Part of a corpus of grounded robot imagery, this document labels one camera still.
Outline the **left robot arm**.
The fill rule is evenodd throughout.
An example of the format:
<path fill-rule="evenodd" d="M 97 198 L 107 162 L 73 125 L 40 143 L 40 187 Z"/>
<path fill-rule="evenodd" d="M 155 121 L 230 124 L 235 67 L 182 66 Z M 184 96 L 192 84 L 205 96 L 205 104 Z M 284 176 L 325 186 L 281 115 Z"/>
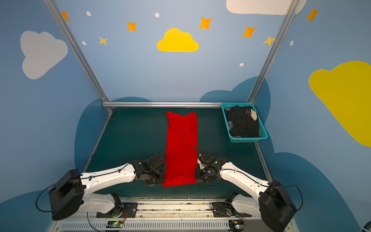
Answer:
<path fill-rule="evenodd" d="M 52 219 L 63 220 L 81 212 L 95 212 L 98 218 L 133 218 L 136 207 L 126 206 L 116 193 L 102 195 L 97 192 L 138 180 L 148 187 L 156 186 L 164 182 L 165 170 L 165 159 L 159 154 L 98 172 L 70 170 L 49 190 Z"/>

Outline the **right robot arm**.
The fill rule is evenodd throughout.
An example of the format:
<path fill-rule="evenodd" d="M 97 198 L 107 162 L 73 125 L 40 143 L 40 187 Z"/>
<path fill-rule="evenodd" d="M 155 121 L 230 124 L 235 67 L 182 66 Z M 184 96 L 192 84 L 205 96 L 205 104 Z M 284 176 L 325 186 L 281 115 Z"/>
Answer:
<path fill-rule="evenodd" d="M 199 154 L 196 180 L 209 183 L 215 178 L 228 181 L 248 194 L 233 193 L 224 202 L 210 203 L 215 216 L 238 219 L 252 216 L 261 219 L 273 232 L 283 232 L 298 212 L 280 182 L 259 179 L 224 158 Z"/>

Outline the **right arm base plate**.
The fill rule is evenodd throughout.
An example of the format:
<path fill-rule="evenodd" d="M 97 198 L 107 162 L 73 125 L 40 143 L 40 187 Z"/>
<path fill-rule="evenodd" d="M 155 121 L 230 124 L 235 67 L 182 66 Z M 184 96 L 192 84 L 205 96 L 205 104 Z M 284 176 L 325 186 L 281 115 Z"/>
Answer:
<path fill-rule="evenodd" d="M 216 218 L 240 217 L 250 218 L 250 214 L 238 213 L 231 204 L 226 202 L 212 202 L 209 207 Z"/>

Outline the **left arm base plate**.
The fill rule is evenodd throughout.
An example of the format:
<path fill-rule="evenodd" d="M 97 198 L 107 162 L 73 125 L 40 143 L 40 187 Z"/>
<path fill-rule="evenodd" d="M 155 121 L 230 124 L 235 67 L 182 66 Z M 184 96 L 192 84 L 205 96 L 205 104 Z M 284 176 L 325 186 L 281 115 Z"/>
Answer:
<path fill-rule="evenodd" d="M 138 203 L 115 203 L 114 208 L 106 214 L 98 212 L 97 218 L 134 218 L 136 216 Z"/>

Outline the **red t-shirt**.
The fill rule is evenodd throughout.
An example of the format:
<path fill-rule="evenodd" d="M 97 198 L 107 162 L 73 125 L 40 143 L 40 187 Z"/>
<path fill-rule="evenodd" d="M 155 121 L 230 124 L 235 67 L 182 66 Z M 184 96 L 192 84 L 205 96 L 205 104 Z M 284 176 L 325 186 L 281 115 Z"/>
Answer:
<path fill-rule="evenodd" d="M 196 113 L 166 113 L 168 119 L 164 187 L 197 184 L 198 120 Z"/>

